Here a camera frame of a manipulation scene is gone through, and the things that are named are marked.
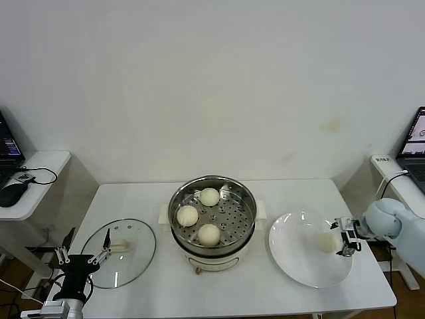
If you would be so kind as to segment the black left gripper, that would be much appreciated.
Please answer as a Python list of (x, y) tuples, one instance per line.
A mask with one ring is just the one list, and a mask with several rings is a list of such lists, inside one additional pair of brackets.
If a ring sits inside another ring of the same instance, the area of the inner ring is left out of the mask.
[(87, 299), (84, 294), (86, 281), (90, 274), (97, 271), (97, 265), (101, 265), (111, 254), (110, 229), (107, 230), (102, 245), (102, 250), (97, 255), (69, 255), (68, 250), (76, 228), (71, 228), (65, 236), (61, 246), (54, 249), (61, 270), (64, 273), (62, 288), (53, 299)]

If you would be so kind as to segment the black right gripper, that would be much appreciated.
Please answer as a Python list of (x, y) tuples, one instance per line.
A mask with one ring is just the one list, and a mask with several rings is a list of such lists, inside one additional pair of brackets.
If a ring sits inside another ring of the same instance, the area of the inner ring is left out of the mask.
[[(360, 240), (365, 239), (362, 234), (360, 234), (360, 222), (356, 219), (351, 219), (351, 230), (350, 230), (350, 245), (343, 244), (340, 251), (337, 251), (336, 254), (343, 257), (351, 257), (354, 253), (353, 247), (360, 247)], [(331, 224), (330, 229), (338, 228), (338, 222), (334, 222)]]

